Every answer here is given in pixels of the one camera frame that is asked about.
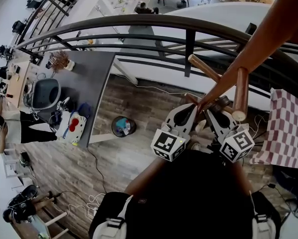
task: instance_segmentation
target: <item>red and white checkered fabric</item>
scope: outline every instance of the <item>red and white checkered fabric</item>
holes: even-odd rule
[[[271,90],[271,112],[262,150],[253,164],[298,168],[298,98],[285,90]]]

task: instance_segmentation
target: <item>white pot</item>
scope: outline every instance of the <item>white pot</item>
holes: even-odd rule
[[[68,71],[72,71],[73,68],[74,68],[74,66],[75,66],[75,62],[72,61],[72,60],[69,60],[69,63],[68,63],[68,65],[65,67],[65,69],[68,70]]]

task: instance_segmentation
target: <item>black railing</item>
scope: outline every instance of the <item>black railing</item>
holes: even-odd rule
[[[47,8],[44,9],[44,6],[47,3],[50,3]],[[50,29],[57,28],[59,24],[62,22],[65,16],[69,16],[69,11],[71,6],[69,0],[43,0],[40,6],[29,16],[26,20],[27,24],[22,32],[22,34],[16,39],[16,45],[21,44],[25,36],[29,34],[29,39],[40,35],[43,32],[47,32]]]
[[[168,36],[157,36],[147,34],[100,34],[88,35],[80,37],[72,37],[62,39],[61,34],[81,31],[85,29],[94,29],[108,26],[158,26],[184,29],[186,31],[186,38],[176,38]],[[211,39],[196,41],[196,33],[205,33],[212,36]],[[88,39],[144,39],[155,40],[155,46],[148,45],[133,45],[133,44],[83,44],[78,45],[80,40]],[[191,55],[195,49],[202,49],[200,51],[213,51],[215,55],[204,56],[196,54],[201,60],[212,67],[217,73],[223,74],[234,58],[239,54],[239,51],[248,42],[250,35],[240,32],[238,30],[215,24],[208,21],[171,16],[171,15],[143,15],[131,14],[102,17],[80,21],[52,29],[39,36],[23,42],[18,45],[18,49],[24,52],[41,57],[47,51],[55,51],[61,49],[69,50],[83,50],[86,48],[107,48],[107,49],[130,49],[132,52],[115,51],[120,56],[119,60],[130,63],[150,64],[153,66],[165,67],[173,70],[183,71],[186,77],[190,74],[204,75],[202,72],[191,70],[191,64],[188,62],[188,56]],[[162,42],[173,43],[173,45],[162,46]],[[250,84],[258,87],[264,91],[269,92],[271,88],[283,88],[286,91],[298,97],[298,62],[285,54],[282,49],[289,49],[294,53],[294,45],[285,44],[281,49],[277,50],[271,55],[257,70],[250,75]],[[139,50],[155,51],[157,55],[140,54]],[[147,61],[140,61],[135,58],[146,58]]]

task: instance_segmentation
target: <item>wooden floor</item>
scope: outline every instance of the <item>wooden floor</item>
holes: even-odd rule
[[[141,81],[140,85],[157,86],[168,92],[184,91],[146,81]],[[156,129],[160,127],[171,109],[185,102],[184,95],[169,95],[154,88],[138,88],[122,77],[110,76],[94,131],[95,133],[111,132],[111,121],[119,115],[135,120],[137,131],[123,139],[89,146],[89,150],[98,158],[98,168],[104,175],[104,186],[107,192],[123,191],[128,183],[154,160],[155,155],[150,149],[150,144]],[[250,109],[248,116],[254,129],[256,126],[253,119],[257,113],[257,110]],[[265,124],[262,123],[262,126],[259,132],[264,130]],[[206,131],[202,138],[198,139],[206,146],[211,143],[213,137],[213,133]],[[102,177],[96,170],[95,158],[86,149],[61,142],[22,144],[17,145],[16,149],[19,152],[23,149],[28,152],[32,160],[33,174],[41,191],[52,190],[54,193],[73,191],[87,203],[89,195],[96,196],[104,193]],[[274,182],[270,166],[250,166],[248,161],[249,158],[246,157],[244,169],[255,189]],[[279,205],[283,201],[277,191],[265,188],[262,192],[281,211]],[[56,216],[60,211],[68,212],[69,204],[73,205],[70,206],[70,214],[60,223],[78,237],[88,238],[91,221],[86,218],[83,207],[74,207],[80,205],[86,207],[78,196],[65,192],[59,197],[58,204],[48,207],[48,211]]]

